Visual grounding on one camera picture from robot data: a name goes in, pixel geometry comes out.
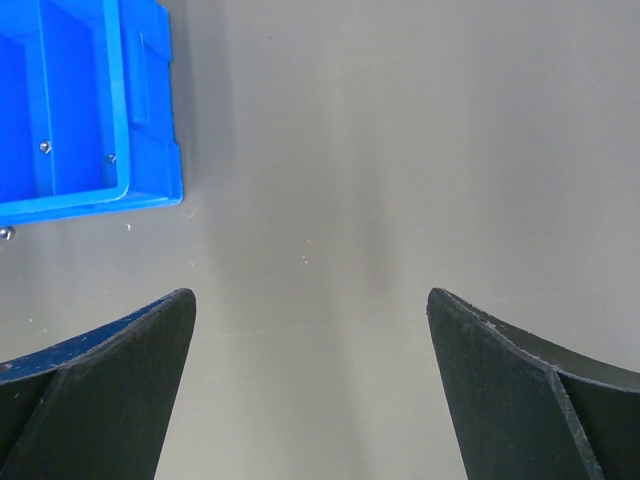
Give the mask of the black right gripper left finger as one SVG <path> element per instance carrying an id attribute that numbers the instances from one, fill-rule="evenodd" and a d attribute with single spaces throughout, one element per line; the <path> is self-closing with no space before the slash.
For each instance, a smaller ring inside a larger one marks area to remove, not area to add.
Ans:
<path id="1" fill-rule="evenodd" d="M 2 362 L 2 478 L 154 478 L 195 320 L 182 288 Z"/>

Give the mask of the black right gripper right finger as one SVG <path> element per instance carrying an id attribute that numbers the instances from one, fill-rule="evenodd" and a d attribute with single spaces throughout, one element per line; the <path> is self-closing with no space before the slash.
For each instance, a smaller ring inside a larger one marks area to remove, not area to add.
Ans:
<path id="1" fill-rule="evenodd" d="M 426 313 L 470 479 L 636 479 L 639 375 L 440 288 Z"/>

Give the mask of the small silver hex nut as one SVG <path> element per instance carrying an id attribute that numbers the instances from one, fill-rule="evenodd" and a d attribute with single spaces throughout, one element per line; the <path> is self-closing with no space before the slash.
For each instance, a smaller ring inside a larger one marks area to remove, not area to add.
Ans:
<path id="1" fill-rule="evenodd" d="M 11 240 L 15 235 L 15 231 L 12 227 L 1 227 L 0 238 L 3 240 Z"/>

